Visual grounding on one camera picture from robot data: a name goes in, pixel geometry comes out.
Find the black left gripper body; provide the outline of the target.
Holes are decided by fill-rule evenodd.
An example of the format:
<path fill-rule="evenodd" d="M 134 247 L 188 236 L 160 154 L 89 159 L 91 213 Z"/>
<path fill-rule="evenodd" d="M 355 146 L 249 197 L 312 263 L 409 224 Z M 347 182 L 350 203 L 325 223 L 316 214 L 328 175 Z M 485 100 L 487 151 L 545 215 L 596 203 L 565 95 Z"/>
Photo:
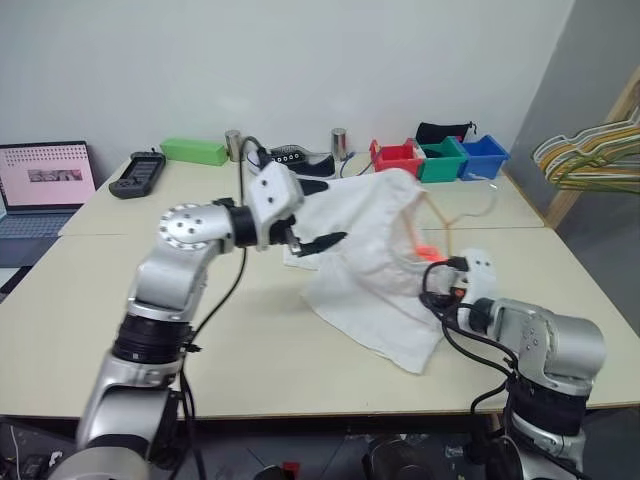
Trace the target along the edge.
<path fill-rule="evenodd" d="M 293 231 L 296 223 L 294 215 L 283 220 L 277 220 L 269 229 L 269 241 L 271 245 L 286 245 L 294 256 L 303 255 L 303 247 L 300 239 Z"/>

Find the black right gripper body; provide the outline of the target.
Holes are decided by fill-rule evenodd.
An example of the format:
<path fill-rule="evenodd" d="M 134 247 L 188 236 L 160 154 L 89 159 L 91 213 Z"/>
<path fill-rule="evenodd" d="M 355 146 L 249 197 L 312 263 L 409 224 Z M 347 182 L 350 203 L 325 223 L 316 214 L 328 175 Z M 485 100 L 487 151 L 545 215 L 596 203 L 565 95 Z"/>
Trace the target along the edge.
<path fill-rule="evenodd" d="M 452 307 L 464 300 L 466 288 L 460 286 L 450 286 L 438 294 L 439 307 Z"/>

